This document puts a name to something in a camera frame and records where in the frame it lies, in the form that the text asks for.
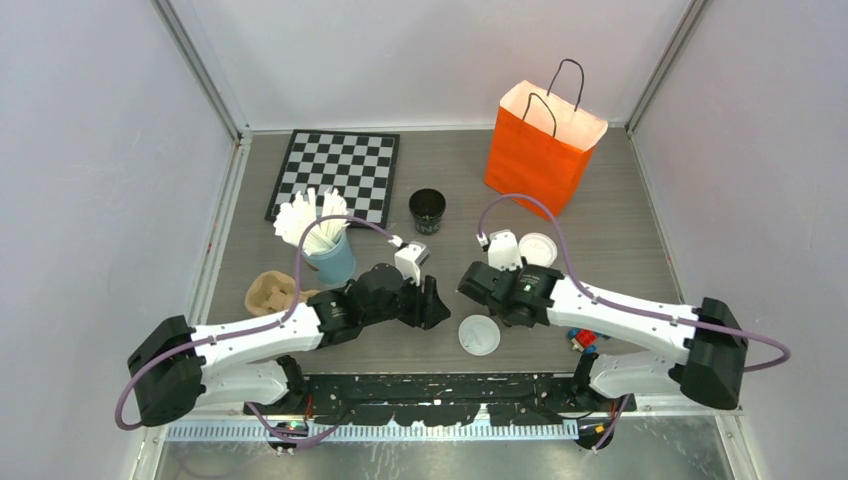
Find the blue cup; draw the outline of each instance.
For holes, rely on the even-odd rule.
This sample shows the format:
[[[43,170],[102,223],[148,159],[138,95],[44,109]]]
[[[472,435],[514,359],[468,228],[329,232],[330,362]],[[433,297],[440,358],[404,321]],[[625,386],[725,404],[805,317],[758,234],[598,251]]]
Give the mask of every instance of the blue cup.
[[[318,281],[328,286],[344,285],[356,270],[356,257],[347,241],[347,232],[342,232],[339,242],[329,252],[304,254],[303,258],[317,269],[315,276]]]

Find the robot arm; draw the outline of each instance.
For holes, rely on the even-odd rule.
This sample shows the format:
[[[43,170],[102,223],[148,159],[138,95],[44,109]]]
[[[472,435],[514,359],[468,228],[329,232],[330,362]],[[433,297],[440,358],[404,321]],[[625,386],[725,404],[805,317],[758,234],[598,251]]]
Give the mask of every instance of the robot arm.
[[[364,327],[394,318],[433,328],[450,317],[450,310],[439,299],[436,280],[429,275],[421,280],[420,266],[428,257],[425,245],[412,242],[395,253],[394,267],[378,264],[342,288],[297,304],[277,328],[199,345],[157,365],[135,386],[142,424],[162,425],[195,407],[219,403],[296,405],[303,376],[290,357],[278,357],[354,340]],[[130,356],[130,373],[181,344],[260,329],[284,315],[196,327],[189,327],[185,317],[169,318]]]
[[[627,393],[678,390],[709,407],[737,407],[748,348],[746,340],[676,321],[655,321],[598,304],[584,296],[559,270],[525,265],[515,235],[509,231],[492,234],[487,246],[489,264],[472,263],[458,290],[486,305],[505,324],[577,327],[647,350],[619,356],[581,355],[573,388],[578,401],[587,408]],[[596,296],[634,310],[739,328],[727,305],[718,300],[706,298],[700,308],[695,308],[650,302],[585,286]]]

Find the white wall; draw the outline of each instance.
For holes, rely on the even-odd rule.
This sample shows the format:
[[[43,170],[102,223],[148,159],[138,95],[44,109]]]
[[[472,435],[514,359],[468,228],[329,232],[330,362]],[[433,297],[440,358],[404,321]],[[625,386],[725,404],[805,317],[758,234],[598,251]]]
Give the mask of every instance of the white wall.
[[[128,478],[126,359],[187,308],[230,140],[147,1],[0,32],[0,476]]]
[[[507,90],[547,87],[563,57],[586,68],[583,106],[624,122],[689,2],[175,3],[230,109],[268,130],[492,124]],[[572,100],[573,69],[555,87]]]
[[[715,0],[636,135],[685,298],[794,351],[742,387],[781,479],[848,468],[846,19],[846,2]]]

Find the checkered board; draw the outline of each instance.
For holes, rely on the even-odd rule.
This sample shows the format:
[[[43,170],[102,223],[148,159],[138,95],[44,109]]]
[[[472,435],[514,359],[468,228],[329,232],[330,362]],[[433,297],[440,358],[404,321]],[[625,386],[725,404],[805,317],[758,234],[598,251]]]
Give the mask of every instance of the checkered board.
[[[400,137],[387,133],[295,130],[265,219],[273,222],[281,204],[309,187],[318,193],[320,214],[322,194],[335,187],[353,216],[385,228],[399,145]]]

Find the plastic lid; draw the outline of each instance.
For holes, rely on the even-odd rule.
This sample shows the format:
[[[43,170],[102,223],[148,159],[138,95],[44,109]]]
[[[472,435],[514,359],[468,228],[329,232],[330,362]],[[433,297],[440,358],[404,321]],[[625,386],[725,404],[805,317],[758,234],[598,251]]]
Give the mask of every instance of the plastic lid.
[[[488,355],[501,343],[501,330],[491,318],[471,315],[459,325],[459,343],[471,355]]]
[[[528,233],[518,242],[518,251],[531,265],[550,267],[556,260],[556,244],[550,237],[541,233]]]

